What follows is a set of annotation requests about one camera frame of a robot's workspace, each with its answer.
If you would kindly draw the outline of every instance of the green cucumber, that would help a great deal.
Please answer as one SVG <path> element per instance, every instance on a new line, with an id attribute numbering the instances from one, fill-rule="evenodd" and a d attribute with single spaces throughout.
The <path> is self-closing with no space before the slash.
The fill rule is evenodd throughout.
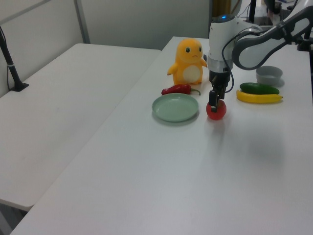
<path id="1" fill-rule="evenodd" d="M 245 82 L 240 85 L 240 89 L 248 94 L 279 94 L 277 88 L 254 82 Z"/>

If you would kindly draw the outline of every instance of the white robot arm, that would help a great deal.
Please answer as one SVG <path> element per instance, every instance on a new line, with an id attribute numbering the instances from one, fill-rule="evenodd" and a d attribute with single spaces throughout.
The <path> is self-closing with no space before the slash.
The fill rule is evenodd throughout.
<path id="1" fill-rule="evenodd" d="M 233 63 L 244 70 L 260 67 L 274 52 L 313 27 L 313 0 L 298 0 L 292 13 L 266 32 L 231 15 L 218 17 L 211 24 L 209 104 L 217 111 L 217 102 L 224 99 Z"/>

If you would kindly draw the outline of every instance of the black cable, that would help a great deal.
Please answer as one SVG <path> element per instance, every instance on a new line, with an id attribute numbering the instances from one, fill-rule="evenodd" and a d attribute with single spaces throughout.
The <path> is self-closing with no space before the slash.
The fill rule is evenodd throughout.
<path id="1" fill-rule="evenodd" d="M 250 9 L 250 5 L 249 5 L 249 7 L 248 7 L 248 10 L 246 11 L 246 21 L 248 21 L 248 20 L 249 20 L 249 18 L 248 18 L 249 9 Z"/>
<path id="2" fill-rule="evenodd" d="M 9 67 L 6 67 L 6 84 L 8 85 L 8 90 L 11 91 L 9 86 Z"/>
<path id="3" fill-rule="evenodd" d="M 240 16 L 246 11 L 246 9 L 247 9 L 249 6 L 250 6 L 250 4 L 249 4 L 248 6 L 246 6 L 246 8 L 244 9 L 244 11 L 243 11 L 238 17 L 240 17 Z"/>
<path id="4" fill-rule="evenodd" d="M 3 32 L 2 28 L 1 28 L 1 26 L 0 26 L 0 33 L 2 34 L 4 42 L 6 44 L 6 38 L 5 38 L 5 35 L 4 35 L 4 32 Z M 11 89 L 10 89 L 10 86 L 9 86 L 9 66 L 6 66 L 6 84 L 8 86 L 8 90 L 10 91 Z"/>
<path id="5" fill-rule="evenodd" d="M 225 50 L 225 48 L 227 47 L 228 44 L 230 44 L 233 40 L 235 40 L 235 39 L 240 35 L 241 32 L 239 32 L 235 37 L 233 37 L 232 39 L 230 39 L 230 40 L 225 44 L 225 46 L 224 46 L 223 49 L 222 49 L 222 58 L 223 58 L 224 63 L 226 64 L 226 66 L 227 66 L 227 68 L 228 68 L 228 70 L 229 70 L 229 72 L 230 72 L 231 81 L 232 81 L 232 84 L 231 84 L 230 89 L 229 89 L 228 91 L 226 91 L 225 93 L 230 92 L 230 91 L 234 88 L 234 83 L 235 83 L 235 81 L 234 81 L 234 75 L 233 75 L 233 73 L 231 72 L 231 69 L 230 69 L 230 67 L 229 67 L 229 65 L 228 65 L 228 63 L 227 63 L 227 61 L 226 61 L 226 59 L 225 59 L 224 50 Z M 264 33 L 264 32 L 266 32 L 266 30 L 265 30 L 265 31 L 261 31 L 261 32 L 249 32 L 249 33 L 246 34 L 246 35 L 256 35 L 256 36 L 260 36 L 260 34 L 262 34 L 262 33 Z"/>
<path id="6" fill-rule="evenodd" d="M 231 43 L 235 38 L 237 38 L 238 36 L 239 36 L 239 34 L 237 34 L 235 37 L 233 37 L 232 39 L 230 39 L 230 40 L 225 44 L 225 46 L 224 46 L 223 49 L 222 49 L 222 58 L 223 58 L 224 63 L 226 64 L 226 66 L 227 66 L 227 68 L 228 68 L 228 71 L 230 72 L 231 82 L 232 82 L 230 89 L 229 89 L 228 91 L 226 91 L 225 93 L 230 92 L 230 91 L 234 88 L 234 83 L 235 83 L 235 82 L 234 82 L 233 73 L 231 72 L 231 69 L 230 69 L 230 67 L 229 67 L 229 65 L 228 65 L 228 63 L 227 63 L 227 61 L 226 61 L 226 59 L 225 59 L 224 50 L 225 50 L 226 46 L 227 46 L 228 44 L 230 44 L 230 43 Z"/>
<path id="7" fill-rule="evenodd" d="M 0 32 L 1 32 L 1 34 L 3 35 L 4 41 L 5 41 L 5 44 L 6 44 L 5 34 L 4 34 L 4 32 L 3 32 L 2 28 L 1 28 L 1 26 L 0 26 Z"/>
<path id="8" fill-rule="evenodd" d="M 294 5 L 293 5 L 293 7 L 292 7 L 291 12 L 294 10 L 294 8 L 295 8 L 295 6 L 297 5 L 297 3 L 298 3 L 298 0 L 295 0 L 295 2 L 294 2 Z"/>

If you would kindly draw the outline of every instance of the yellow banana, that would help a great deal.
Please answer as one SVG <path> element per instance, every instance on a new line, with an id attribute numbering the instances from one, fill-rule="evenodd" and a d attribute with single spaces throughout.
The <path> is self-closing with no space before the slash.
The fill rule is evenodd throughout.
<path id="1" fill-rule="evenodd" d="M 237 99 L 248 103 L 275 103 L 281 100 L 283 97 L 278 94 L 248 94 L 236 91 Z"/>

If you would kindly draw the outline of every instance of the plush toy white belly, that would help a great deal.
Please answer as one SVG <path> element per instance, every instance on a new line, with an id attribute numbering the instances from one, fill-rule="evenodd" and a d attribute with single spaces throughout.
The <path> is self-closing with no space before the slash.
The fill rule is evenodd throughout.
<path id="1" fill-rule="evenodd" d="M 182 75 L 186 82 L 193 83 L 200 78 L 200 73 L 200 69 L 197 66 L 191 65 L 185 68 Z"/>

